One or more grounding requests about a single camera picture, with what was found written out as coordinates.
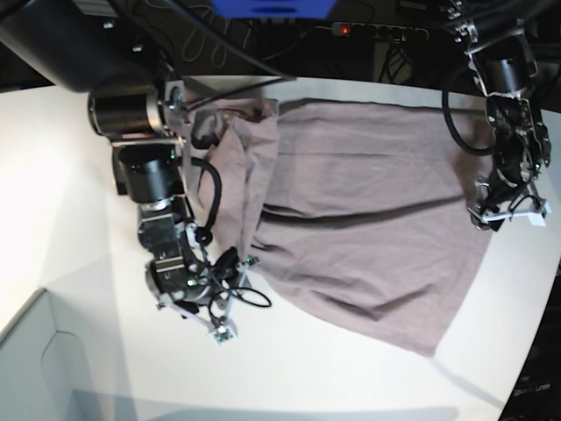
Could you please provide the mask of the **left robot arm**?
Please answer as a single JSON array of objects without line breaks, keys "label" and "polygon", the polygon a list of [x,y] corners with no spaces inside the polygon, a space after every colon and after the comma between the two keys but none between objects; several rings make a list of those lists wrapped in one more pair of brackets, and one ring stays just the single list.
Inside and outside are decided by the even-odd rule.
[{"label": "left robot arm", "polygon": [[[506,220],[527,218],[543,226],[551,212],[536,181],[550,165],[551,142],[537,104],[538,66],[526,36],[526,24],[552,6],[550,1],[453,1],[446,30],[463,46],[465,63],[448,78],[442,92],[444,121],[466,153],[489,156],[492,169],[475,183],[467,204],[480,230],[498,231]],[[468,145],[453,123],[451,85],[469,73],[486,99],[486,121],[494,144]]]}]

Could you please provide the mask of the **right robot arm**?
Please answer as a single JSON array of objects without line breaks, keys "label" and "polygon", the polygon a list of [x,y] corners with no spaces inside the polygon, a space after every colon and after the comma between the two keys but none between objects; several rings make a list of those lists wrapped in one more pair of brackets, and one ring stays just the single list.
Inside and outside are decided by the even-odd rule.
[{"label": "right robot arm", "polygon": [[253,258],[208,247],[221,204],[217,169],[188,143],[186,85],[163,53],[113,41],[72,1],[4,1],[1,41],[54,84],[88,97],[93,131],[110,142],[117,191],[138,209],[138,241],[152,258],[146,284],[160,308],[203,325],[217,342],[236,334],[234,301],[250,290]]}]

